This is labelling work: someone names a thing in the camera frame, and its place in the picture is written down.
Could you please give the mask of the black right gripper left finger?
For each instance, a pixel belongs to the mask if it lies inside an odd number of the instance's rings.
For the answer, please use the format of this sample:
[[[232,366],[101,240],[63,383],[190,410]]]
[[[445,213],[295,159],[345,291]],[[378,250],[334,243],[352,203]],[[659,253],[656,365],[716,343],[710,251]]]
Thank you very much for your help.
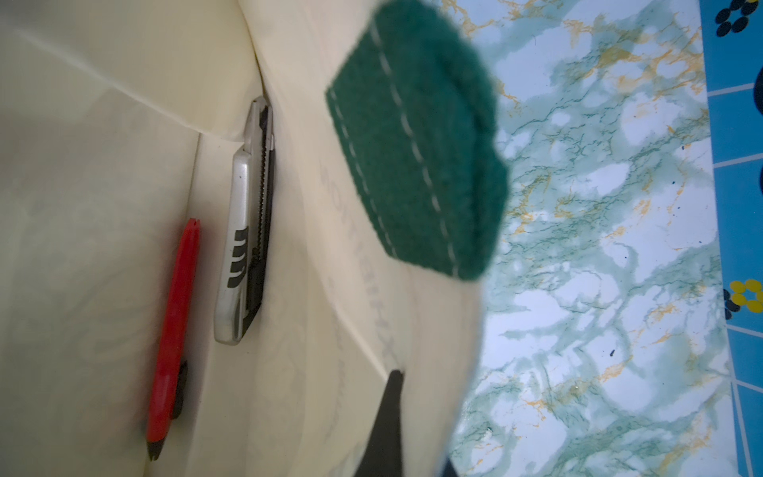
[[[389,374],[369,442],[355,477],[403,476],[401,391],[404,379],[399,370]]]

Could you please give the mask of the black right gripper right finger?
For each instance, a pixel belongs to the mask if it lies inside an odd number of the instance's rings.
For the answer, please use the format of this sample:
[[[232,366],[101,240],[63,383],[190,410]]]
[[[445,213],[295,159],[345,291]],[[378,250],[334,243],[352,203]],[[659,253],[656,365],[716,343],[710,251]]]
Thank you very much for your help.
[[[459,477],[450,459],[447,459],[445,462],[442,477]]]

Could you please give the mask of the silver black utility knife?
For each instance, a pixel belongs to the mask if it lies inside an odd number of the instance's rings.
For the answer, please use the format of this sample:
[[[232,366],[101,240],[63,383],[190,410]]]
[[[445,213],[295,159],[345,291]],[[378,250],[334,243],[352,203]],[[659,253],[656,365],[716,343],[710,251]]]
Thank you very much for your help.
[[[214,314],[217,342],[240,343],[262,305],[274,192],[273,110],[252,102],[232,161],[225,256]]]

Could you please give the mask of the red utility knife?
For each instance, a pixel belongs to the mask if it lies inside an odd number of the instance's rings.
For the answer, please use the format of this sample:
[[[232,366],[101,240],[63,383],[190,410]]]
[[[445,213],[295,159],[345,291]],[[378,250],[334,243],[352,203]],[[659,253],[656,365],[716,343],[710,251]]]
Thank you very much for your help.
[[[188,375],[183,352],[200,237],[201,222],[188,220],[174,264],[150,396],[146,443],[152,461],[159,458],[171,423],[183,409]]]

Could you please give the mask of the cream tote bag green handles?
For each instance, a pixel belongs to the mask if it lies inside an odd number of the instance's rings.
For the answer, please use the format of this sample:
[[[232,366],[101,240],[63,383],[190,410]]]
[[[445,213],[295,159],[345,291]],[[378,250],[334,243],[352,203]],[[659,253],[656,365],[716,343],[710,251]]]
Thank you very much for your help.
[[[216,341],[232,161],[273,110],[263,300]],[[1,5],[1,472],[355,476],[403,373],[403,476],[442,476],[508,196],[496,85],[425,1]],[[182,413],[150,396],[201,222]]]

